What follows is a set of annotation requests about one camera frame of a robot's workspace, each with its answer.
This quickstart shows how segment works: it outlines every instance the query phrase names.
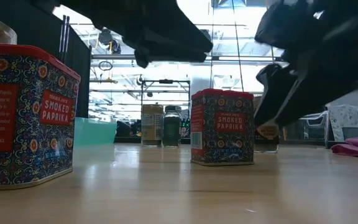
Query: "spice jar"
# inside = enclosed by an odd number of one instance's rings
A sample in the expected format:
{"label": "spice jar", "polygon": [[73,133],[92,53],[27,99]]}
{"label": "spice jar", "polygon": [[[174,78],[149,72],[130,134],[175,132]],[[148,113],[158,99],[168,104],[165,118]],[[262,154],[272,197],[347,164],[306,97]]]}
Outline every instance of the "spice jar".
{"label": "spice jar", "polygon": [[165,147],[179,147],[181,133],[180,106],[166,106],[163,119],[162,144]]}
{"label": "spice jar", "polygon": [[[254,98],[254,110],[260,104],[261,96]],[[279,130],[277,125],[261,125],[254,133],[254,152],[277,153],[279,142]]]}

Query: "jar lid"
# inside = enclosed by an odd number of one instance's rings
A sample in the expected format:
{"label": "jar lid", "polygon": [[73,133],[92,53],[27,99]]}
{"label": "jar lid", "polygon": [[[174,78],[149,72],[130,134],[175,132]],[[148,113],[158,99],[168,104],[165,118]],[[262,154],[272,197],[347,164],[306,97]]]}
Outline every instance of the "jar lid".
{"label": "jar lid", "polygon": [[165,107],[165,112],[172,112],[172,111],[181,112],[181,107],[180,106],[166,106]]}

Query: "table surface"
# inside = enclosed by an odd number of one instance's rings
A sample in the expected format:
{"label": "table surface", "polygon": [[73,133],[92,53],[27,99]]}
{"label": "table surface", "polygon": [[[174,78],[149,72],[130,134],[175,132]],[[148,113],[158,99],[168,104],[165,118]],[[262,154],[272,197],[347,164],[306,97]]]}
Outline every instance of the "table surface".
{"label": "table surface", "polygon": [[0,191],[0,223],[358,224],[358,158],[280,146],[255,165],[203,167],[190,148],[76,148],[74,172]]}

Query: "ornate blue pattern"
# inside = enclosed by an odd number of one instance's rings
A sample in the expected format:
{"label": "ornate blue pattern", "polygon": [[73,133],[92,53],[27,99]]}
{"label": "ornate blue pattern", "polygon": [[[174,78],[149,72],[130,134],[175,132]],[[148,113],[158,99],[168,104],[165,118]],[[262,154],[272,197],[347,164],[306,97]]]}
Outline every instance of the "ornate blue pattern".
{"label": "ornate blue pattern", "polygon": [[[224,104],[219,105],[219,100],[223,100]],[[204,108],[204,131],[202,137],[204,154],[192,154],[191,159],[212,164],[253,162],[254,106],[252,100],[217,95],[205,95],[193,99],[193,106],[200,104]],[[244,114],[246,118],[244,121],[245,134],[217,131],[215,114],[218,112]]]}
{"label": "ornate blue pattern", "polygon": [[[28,183],[72,167],[79,81],[44,60],[0,55],[0,83],[19,84],[14,146],[0,152],[0,185]],[[44,90],[73,99],[69,126],[40,123]]]}

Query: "patterned box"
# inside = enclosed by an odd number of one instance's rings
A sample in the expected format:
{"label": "patterned box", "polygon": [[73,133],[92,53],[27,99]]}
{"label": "patterned box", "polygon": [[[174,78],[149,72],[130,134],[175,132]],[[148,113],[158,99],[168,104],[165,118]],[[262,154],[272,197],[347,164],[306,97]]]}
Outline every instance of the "patterned box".
{"label": "patterned box", "polygon": [[72,170],[80,77],[41,49],[0,45],[0,189]]}
{"label": "patterned box", "polygon": [[254,163],[254,96],[206,89],[191,104],[191,161],[206,166]]}

